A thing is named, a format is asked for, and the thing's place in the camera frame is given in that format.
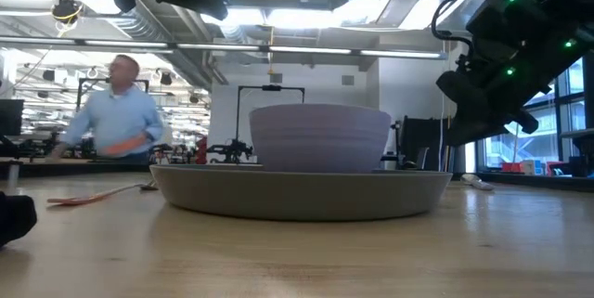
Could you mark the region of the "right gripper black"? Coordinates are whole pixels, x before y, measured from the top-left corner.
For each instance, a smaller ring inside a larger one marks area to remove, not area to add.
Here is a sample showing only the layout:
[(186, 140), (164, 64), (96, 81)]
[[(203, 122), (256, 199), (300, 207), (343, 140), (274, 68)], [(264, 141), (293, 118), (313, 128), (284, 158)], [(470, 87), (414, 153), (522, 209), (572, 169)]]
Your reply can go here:
[(457, 105), (452, 124), (445, 132), (445, 143), (458, 147), (470, 142), (507, 133), (505, 125), (516, 122), (526, 134), (533, 133), (539, 122), (524, 108), (498, 110), (485, 91), (471, 83), (466, 75), (446, 71), (436, 81), (440, 90)]

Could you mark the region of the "lilac plastic bowl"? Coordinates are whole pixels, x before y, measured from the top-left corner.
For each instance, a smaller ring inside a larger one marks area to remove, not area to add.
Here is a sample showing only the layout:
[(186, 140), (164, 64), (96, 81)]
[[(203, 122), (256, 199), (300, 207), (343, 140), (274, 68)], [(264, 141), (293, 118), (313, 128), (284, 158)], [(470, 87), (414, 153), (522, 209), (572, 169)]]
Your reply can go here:
[(367, 174), (380, 166), (391, 116), (335, 104), (283, 104), (249, 114), (255, 155), (267, 171)]

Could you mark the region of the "grey round plate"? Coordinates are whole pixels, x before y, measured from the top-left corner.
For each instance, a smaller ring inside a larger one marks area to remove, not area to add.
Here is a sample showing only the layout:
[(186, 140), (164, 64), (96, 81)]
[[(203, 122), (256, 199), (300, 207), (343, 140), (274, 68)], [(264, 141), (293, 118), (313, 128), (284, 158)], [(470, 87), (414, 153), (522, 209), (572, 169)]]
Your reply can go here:
[(437, 207), (452, 179), (431, 171), (267, 172), (258, 166), (154, 164), (172, 205), (205, 214), (299, 222), (380, 220)]

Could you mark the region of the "large glass window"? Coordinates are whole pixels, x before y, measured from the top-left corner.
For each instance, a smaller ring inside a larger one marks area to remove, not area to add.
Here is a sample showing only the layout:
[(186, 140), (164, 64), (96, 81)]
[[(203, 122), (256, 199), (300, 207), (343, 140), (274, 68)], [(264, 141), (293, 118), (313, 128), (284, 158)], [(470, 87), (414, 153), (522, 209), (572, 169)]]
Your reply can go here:
[(549, 84), (547, 94), (537, 93), (525, 104), (538, 121), (538, 128), (526, 134), (517, 123), (507, 132), (477, 144), (478, 167), (500, 170), (505, 163), (524, 161), (563, 162), (578, 149), (561, 134), (587, 128), (583, 60), (579, 59)]

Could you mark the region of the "white plastic utensil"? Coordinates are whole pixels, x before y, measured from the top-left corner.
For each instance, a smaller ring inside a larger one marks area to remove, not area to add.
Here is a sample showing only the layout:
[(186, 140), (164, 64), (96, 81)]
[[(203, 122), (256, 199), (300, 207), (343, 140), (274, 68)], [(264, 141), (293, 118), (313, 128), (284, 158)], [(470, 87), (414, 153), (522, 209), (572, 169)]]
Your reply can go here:
[(494, 189), (491, 184), (484, 182), (478, 175), (464, 174), (460, 177), (460, 180), (464, 184), (479, 190), (492, 191)]

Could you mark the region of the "black office chair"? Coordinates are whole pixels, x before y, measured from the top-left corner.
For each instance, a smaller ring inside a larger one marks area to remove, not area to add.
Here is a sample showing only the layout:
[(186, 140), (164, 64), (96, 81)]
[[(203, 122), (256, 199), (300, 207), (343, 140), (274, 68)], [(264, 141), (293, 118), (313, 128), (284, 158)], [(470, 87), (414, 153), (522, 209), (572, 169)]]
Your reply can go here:
[(406, 162), (417, 162), (422, 149), (427, 148), (424, 170), (438, 170), (438, 150), (440, 142), (440, 122), (438, 119), (418, 119), (404, 117), (401, 134), (400, 149)]

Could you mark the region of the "long overhead light bar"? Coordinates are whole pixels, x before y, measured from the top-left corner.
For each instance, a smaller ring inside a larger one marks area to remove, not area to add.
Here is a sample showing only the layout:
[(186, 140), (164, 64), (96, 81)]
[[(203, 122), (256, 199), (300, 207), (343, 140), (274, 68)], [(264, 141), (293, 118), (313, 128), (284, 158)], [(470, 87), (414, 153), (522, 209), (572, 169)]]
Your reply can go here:
[(95, 39), (72, 39), (54, 37), (31, 37), (0, 35), (0, 43), (13, 45), (51, 45), (51, 46), (87, 46), (124, 48), (132, 50), (147, 50), (150, 52), (161, 50), (200, 50), (221, 52), (262, 52), (262, 53), (290, 53), (290, 54), (320, 54), (332, 56), (369, 57), (369, 58), (411, 58), (445, 60), (444, 52), (421, 52), (407, 50), (379, 50), (353, 49), (335, 47), (308, 47), (285, 45), (230, 45), (215, 43), (167, 43), (141, 42)]

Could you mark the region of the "person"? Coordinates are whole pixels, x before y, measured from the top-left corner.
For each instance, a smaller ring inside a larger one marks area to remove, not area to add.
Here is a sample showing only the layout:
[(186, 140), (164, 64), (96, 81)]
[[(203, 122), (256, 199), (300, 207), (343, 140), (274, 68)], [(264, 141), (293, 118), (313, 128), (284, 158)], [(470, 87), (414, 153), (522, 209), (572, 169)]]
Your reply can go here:
[(110, 64), (110, 88), (94, 92), (50, 154), (58, 160), (90, 131), (97, 156), (125, 163), (149, 163), (149, 150), (161, 139), (163, 124), (155, 100), (135, 85), (138, 63), (118, 55)]

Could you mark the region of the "black computer monitor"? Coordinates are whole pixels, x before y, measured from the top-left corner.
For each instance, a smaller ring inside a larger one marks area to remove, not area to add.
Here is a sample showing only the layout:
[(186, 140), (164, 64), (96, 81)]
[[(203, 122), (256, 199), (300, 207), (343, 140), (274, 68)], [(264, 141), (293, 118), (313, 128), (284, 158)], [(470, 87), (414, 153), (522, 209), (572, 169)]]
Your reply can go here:
[(0, 99), (0, 136), (19, 136), (22, 127), (22, 99)]

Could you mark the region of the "black station frame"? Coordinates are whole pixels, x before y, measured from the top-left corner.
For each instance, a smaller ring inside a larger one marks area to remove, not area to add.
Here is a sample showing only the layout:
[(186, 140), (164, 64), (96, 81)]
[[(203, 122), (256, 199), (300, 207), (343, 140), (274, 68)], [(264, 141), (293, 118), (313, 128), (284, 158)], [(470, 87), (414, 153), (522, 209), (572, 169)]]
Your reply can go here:
[(262, 84), (262, 85), (239, 85), (237, 91), (237, 104), (236, 104), (236, 129), (235, 129), (235, 141), (239, 141), (239, 120), (240, 120), (240, 104), (241, 104), (241, 92), (244, 89), (255, 89), (265, 92), (281, 92), (283, 90), (294, 90), (301, 93), (301, 103), (305, 101), (305, 88), (304, 87), (287, 87), (277, 84)]

